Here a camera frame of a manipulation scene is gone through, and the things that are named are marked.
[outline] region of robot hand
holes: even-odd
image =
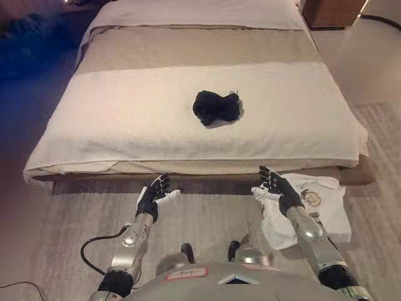
[[[252,188],[256,199],[266,197],[278,200],[280,211],[285,217],[290,207],[304,207],[301,197],[285,178],[281,177],[277,172],[268,169],[266,166],[260,166],[259,168],[262,185]]]
[[[168,174],[162,174],[149,187],[144,187],[137,201],[138,216],[142,213],[151,214],[154,218],[154,223],[159,217],[158,205],[164,201],[174,199],[181,194],[181,191],[176,189],[169,192],[170,178]]]

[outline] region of black robot glove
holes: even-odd
[[[290,207],[305,207],[301,201],[301,197],[294,190],[291,184],[277,172],[268,169],[266,166],[259,167],[262,185],[268,189],[270,193],[280,194],[279,208],[281,214],[287,217],[287,210]]]
[[[153,216],[155,223],[159,217],[156,200],[165,197],[169,186],[170,178],[168,174],[162,174],[154,180],[153,183],[146,188],[144,194],[140,198],[135,216],[148,213]]]

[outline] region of bed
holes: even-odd
[[[240,119],[204,127],[202,90],[236,92]],[[367,141],[293,0],[119,0],[85,33],[24,177],[253,181],[266,165],[367,184]]]

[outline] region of power cord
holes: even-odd
[[[387,25],[390,25],[394,28],[397,28],[398,30],[401,30],[401,24],[398,24],[397,22],[384,18],[384,17],[380,17],[380,16],[372,16],[371,14],[361,14],[360,15],[361,19],[367,19],[367,20],[374,20],[374,21],[378,21],[378,22],[382,22],[385,23]]]
[[[82,247],[81,247],[81,258],[82,258],[83,262],[85,262],[91,269],[93,269],[94,271],[98,272],[100,275],[102,275],[102,276],[106,275],[106,273],[105,273],[104,271],[102,271],[102,270],[99,269],[97,266],[95,266],[94,264],[92,264],[92,262],[90,262],[90,261],[86,258],[86,256],[85,256],[85,248],[86,248],[86,246],[89,245],[91,242],[96,241],[96,240],[110,240],[110,239],[113,239],[113,238],[117,238],[117,237],[121,236],[121,235],[125,232],[125,230],[127,230],[127,229],[128,229],[127,226],[123,226],[123,227],[121,228],[120,232],[118,232],[118,233],[115,234],[115,235],[98,236],[98,237],[91,238],[90,240],[87,240],[86,242],[84,242],[84,244],[83,244]],[[136,279],[134,285],[137,284],[137,283],[139,282],[141,276],[142,276],[142,269],[139,270],[139,275],[138,275],[138,278]]]
[[[47,301],[47,299],[46,299],[44,293],[42,292],[42,289],[40,288],[40,286],[37,285],[36,283],[30,282],[30,281],[15,282],[15,283],[11,283],[11,284],[4,285],[4,286],[2,286],[2,287],[0,287],[0,288],[12,287],[12,286],[18,285],[18,284],[30,284],[30,285],[34,286],[35,289],[38,291],[38,293],[39,293],[39,295],[40,295],[40,299],[41,299],[42,301]]]

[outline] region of printed logo on t-shirt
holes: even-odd
[[[310,191],[309,189],[305,189],[301,192],[301,198],[311,207],[318,207],[321,203],[321,198],[314,191]]]

